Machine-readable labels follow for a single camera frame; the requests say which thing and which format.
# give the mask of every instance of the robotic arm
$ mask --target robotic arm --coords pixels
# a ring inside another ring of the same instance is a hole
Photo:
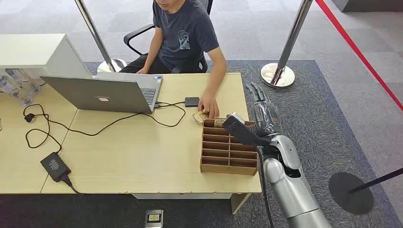
[[[261,148],[264,176],[291,228],[331,228],[304,176],[297,149],[281,134],[277,107],[257,84],[251,84],[246,87],[255,100],[256,123],[246,126],[233,113],[224,122],[224,128],[241,143]]]

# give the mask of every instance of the desk leg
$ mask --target desk leg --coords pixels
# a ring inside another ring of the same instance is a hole
[[[242,194],[237,194],[234,193],[231,196],[231,209],[232,209],[232,214],[235,215],[238,210],[242,207],[242,205],[246,202],[246,200],[249,198],[251,193],[242,193]]]

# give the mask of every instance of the desk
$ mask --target desk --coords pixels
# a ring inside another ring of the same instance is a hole
[[[175,103],[203,93],[208,74],[164,75],[158,101]],[[221,116],[232,112],[245,119],[248,112],[240,73],[228,73],[218,93]],[[200,173],[202,126],[192,118],[197,108],[186,108],[182,122],[169,128],[139,115],[116,123],[96,137],[69,132],[61,158],[71,168],[75,188],[85,193],[134,193],[145,198],[231,197],[236,212],[247,197],[261,192],[259,175]],[[125,113],[78,110],[71,128],[94,133]],[[156,109],[160,122],[174,124],[182,111]],[[46,180],[42,193],[72,193],[64,183]]]
[[[66,124],[73,120],[77,108],[53,88],[44,85],[34,98],[35,104],[41,104],[51,120]],[[48,125],[43,117],[35,118],[31,123],[24,120],[24,108],[6,94],[0,94],[0,118],[2,131],[0,132],[0,193],[40,193],[47,177],[46,171],[39,163],[51,152],[58,149],[58,145],[48,139],[37,149],[30,149],[25,142],[25,133],[32,128],[47,130]],[[27,114],[39,114],[39,107],[32,107]],[[51,125],[52,135],[62,143],[67,130],[62,126]],[[37,145],[46,137],[40,132],[31,132],[31,145]]]

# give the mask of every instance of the black cable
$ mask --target black cable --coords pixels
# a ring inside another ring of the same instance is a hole
[[[75,193],[80,194],[80,195],[85,195],[85,193],[81,193],[79,191],[77,191],[74,186],[73,183],[71,183],[70,178],[67,175],[63,175],[61,177],[61,180],[66,183]]]
[[[158,120],[156,120],[153,116],[151,116],[151,115],[148,115],[148,114],[143,114],[143,113],[141,113],[142,115],[146,115],[146,116],[148,116],[148,117],[150,117],[150,118],[152,118],[154,121],[156,121],[157,123],[159,123],[159,124],[161,124],[161,125],[163,125],[163,126],[166,126],[166,127],[176,127],[180,122],[181,122],[181,120],[183,119],[183,117],[186,115],[186,111],[183,109],[183,108],[181,108],[181,107],[179,107],[179,106],[177,106],[177,104],[181,104],[181,103],[185,103],[185,102],[176,102],[176,103],[174,103],[174,104],[169,104],[169,103],[165,103],[165,102],[158,102],[158,104],[166,104],[166,105],[160,105],[160,107],[169,107],[169,106],[175,106],[175,107],[177,107],[177,108],[180,108],[182,111],[183,111],[183,115],[181,116],[181,118],[179,119],[179,121],[175,124],[175,125],[166,125],[166,124],[164,124],[164,123],[161,123],[161,122],[159,122]]]
[[[162,105],[162,106],[160,106],[160,107],[175,106],[175,107],[177,107],[177,108],[179,108],[179,109],[181,109],[181,110],[183,111],[183,115],[181,116],[181,118],[179,119],[179,121],[178,121],[175,125],[167,125],[167,124],[161,123],[161,122],[157,121],[153,116],[148,115],[148,114],[136,113],[136,114],[133,114],[133,115],[130,115],[130,116],[127,116],[127,117],[123,117],[123,118],[120,118],[120,119],[117,119],[117,120],[113,121],[112,123],[108,124],[106,127],[102,128],[101,130],[99,130],[99,131],[98,131],[97,133],[95,133],[95,134],[88,134],[88,133],[85,133],[85,132],[82,132],[82,131],[72,130],[72,129],[70,129],[69,127],[67,127],[67,126],[65,126],[64,124],[62,124],[62,123],[59,123],[59,122],[56,122],[56,121],[52,121],[52,120],[49,119],[49,114],[46,114],[46,113],[45,113],[45,110],[43,109],[42,105],[40,105],[40,104],[31,104],[31,105],[28,105],[27,107],[24,108],[24,111],[23,111],[24,119],[25,119],[27,122],[31,122],[32,119],[34,119],[35,117],[37,117],[37,116],[43,116],[43,117],[46,119],[47,123],[48,123],[48,132],[45,132],[45,131],[43,131],[43,130],[41,130],[41,129],[38,129],[38,128],[31,129],[31,130],[29,130],[29,131],[25,134],[25,140],[27,141],[27,144],[28,144],[28,147],[29,147],[29,148],[35,149],[35,148],[40,147],[42,144],[44,144],[44,143],[46,142],[46,140],[50,137],[50,138],[52,138],[52,139],[59,145],[59,149],[55,152],[55,153],[58,154],[58,153],[62,150],[62,145],[50,134],[50,123],[51,123],[51,122],[63,126],[63,127],[66,128],[68,131],[76,132],[76,133],[81,133],[81,134],[84,134],[84,135],[87,135],[87,136],[96,136],[96,135],[100,134],[103,130],[105,130],[106,128],[108,128],[109,126],[114,125],[115,123],[117,123],[117,122],[119,122],[119,121],[121,121],[121,120],[125,120],[125,119],[131,118],[131,117],[134,117],[134,116],[137,116],[137,115],[140,115],[140,114],[152,118],[152,119],[153,119],[154,121],[156,121],[158,124],[161,124],[161,125],[163,125],[163,126],[175,127],[175,126],[177,126],[177,125],[181,122],[181,120],[183,119],[183,117],[186,115],[186,111],[185,111],[183,108],[177,106],[177,104],[180,104],[180,103],[184,103],[184,102],[177,102],[177,103],[174,103],[174,104],[165,103],[165,102],[158,102],[158,103],[157,103],[157,104],[166,104],[166,105]],[[33,106],[39,106],[40,109],[41,109],[41,111],[42,111],[42,114],[28,114],[28,115],[26,115],[26,114],[25,114],[25,111],[26,111],[28,108],[33,107]],[[46,134],[45,139],[44,139],[40,144],[38,144],[38,145],[36,145],[36,146],[31,146],[31,144],[29,143],[28,134],[29,134],[30,132],[32,132],[32,131],[39,131],[39,132],[42,132],[42,133]],[[61,180],[62,180],[64,183],[66,183],[75,193],[77,193],[77,194],[84,194],[84,193],[80,193],[79,191],[77,191],[77,190],[74,188],[73,184],[72,184],[71,181],[70,181],[70,178],[69,178],[67,175],[64,175]]]
[[[273,218],[271,217],[270,205],[269,205],[269,200],[268,200],[267,192],[266,192],[266,181],[265,181],[265,178],[264,178],[263,158],[262,158],[262,154],[261,154],[260,151],[258,152],[258,155],[259,155],[260,169],[261,169],[260,178],[261,178],[261,181],[262,181],[263,197],[264,197],[264,201],[265,201],[267,217],[269,218],[270,227],[274,228]]]

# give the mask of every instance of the cardboard compartment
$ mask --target cardboard compartment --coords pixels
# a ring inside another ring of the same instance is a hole
[[[230,144],[230,150],[232,151],[256,151],[255,146],[243,145],[243,144]]]
[[[202,164],[210,164],[210,165],[229,165],[229,158],[218,158],[218,157],[201,157]]]
[[[203,134],[213,134],[213,135],[230,135],[230,132],[225,130],[224,128],[214,128],[214,127],[205,127],[203,128]]]
[[[213,119],[205,119],[203,122],[203,127],[214,127]]]
[[[213,119],[203,122],[201,155],[202,172],[255,175],[258,171],[255,146],[243,145],[227,130],[215,128]]]
[[[237,143],[237,144],[241,144],[238,139],[236,139],[234,136],[230,137],[230,143]]]
[[[258,159],[257,152],[231,151],[230,158]]]
[[[257,160],[231,158],[230,159],[230,166],[241,166],[241,167],[256,168],[257,162],[258,162]]]
[[[258,170],[252,167],[230,166],[226,173],[255,175],[257,172]]]
[[[225,150],[203,149],[202,152],[201,152],[201,155],[202,156],[228,158],[229,155],[230,155],[230,152],[225,151]]]
[[[204,142],[229,143],[230,137],[226,136],[226,135],[204,134],[203,141]]]
[[[201,164],[200,166],[202,172],[230,173],[229,169],[230,167],[228,165]]]
[[[229,150],[230,145],[223,142],[203,142],[203,149]]]

